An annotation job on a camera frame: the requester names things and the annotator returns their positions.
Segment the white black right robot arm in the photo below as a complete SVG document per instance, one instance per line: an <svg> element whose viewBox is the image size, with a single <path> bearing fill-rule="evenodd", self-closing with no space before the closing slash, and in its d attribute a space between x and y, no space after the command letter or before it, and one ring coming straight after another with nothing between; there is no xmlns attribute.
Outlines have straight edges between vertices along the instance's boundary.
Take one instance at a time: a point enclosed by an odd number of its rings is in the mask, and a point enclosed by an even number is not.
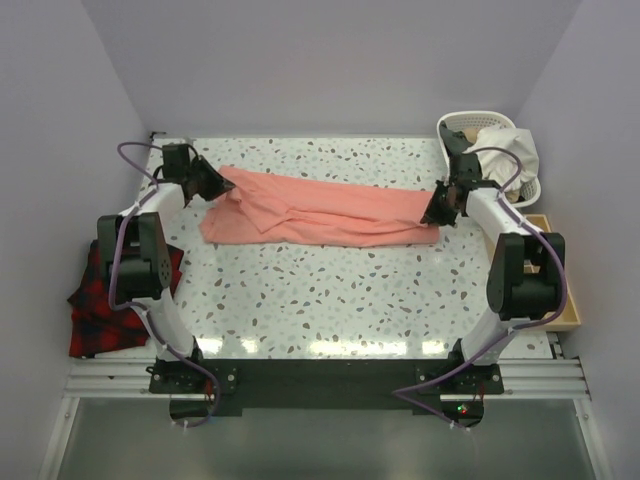
<svg viewBox="0 0 640 480"><path fill-rule="evenodd" d="M517 332L543 326L563 312L568 286L564 237L544 232L511 206L505 188L483 177L476 151L449 160L448 179L436 182L421 222L453 226L460 216L474 220L494 246L488 307L459 341L462 358L445 369L448 386L466 393L481 380L478 365L496 363Z"/></svg>

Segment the pink t shirt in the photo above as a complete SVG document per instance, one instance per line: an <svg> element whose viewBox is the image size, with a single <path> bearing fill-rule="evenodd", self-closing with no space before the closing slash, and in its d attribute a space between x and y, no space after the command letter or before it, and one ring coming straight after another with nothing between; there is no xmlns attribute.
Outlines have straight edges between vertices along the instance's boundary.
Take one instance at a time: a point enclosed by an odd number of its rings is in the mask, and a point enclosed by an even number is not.
<svg viewBox="0 0 640 480"><path fill-rule="evenodd" d="M422 224L428 191L331 183L224 166L235 187L217 199L199 230L207 243L292 243L341 247L432 245Z"/></svg>

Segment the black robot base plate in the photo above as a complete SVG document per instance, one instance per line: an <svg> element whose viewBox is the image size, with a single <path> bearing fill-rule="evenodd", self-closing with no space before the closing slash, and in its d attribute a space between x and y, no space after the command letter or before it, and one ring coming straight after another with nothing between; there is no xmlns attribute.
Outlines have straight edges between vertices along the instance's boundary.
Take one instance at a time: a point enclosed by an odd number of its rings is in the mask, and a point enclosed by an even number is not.
<svg viewBox="0 0 640 480"><path fill-rule="evenodd" d="M437 379L457 366L453 359L204 359L197 369L158 360L147 367L149 392L169 395L173 419L240 416L249 409L396 410L409 403L393 391L418 385L417 398L453 415L454 399L471 398L465 417L482 416L480 397L504 391L498 365L470 366Z"/></svg>

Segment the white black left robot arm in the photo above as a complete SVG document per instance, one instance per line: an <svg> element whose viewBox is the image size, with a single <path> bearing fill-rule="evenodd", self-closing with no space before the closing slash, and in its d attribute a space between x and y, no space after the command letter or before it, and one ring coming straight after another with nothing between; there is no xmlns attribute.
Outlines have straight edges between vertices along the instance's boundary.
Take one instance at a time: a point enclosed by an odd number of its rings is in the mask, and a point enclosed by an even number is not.
<svg viewBox="0 0 640 480"><path fill-rule="evenodd" d="M143 196L118 214L97 221L99 269L108 288L109 307L131 309L153 339L157 358L178 361L173 382L185 392L200 390L207 368L191 358L197 341L180 318L171 293L173 267L164 227L195 197L213 201L235 184L216 171L188 143L160 147L162 165L151 173L132 162L124 149L120 157L146 177L150 184Z"/></svg>

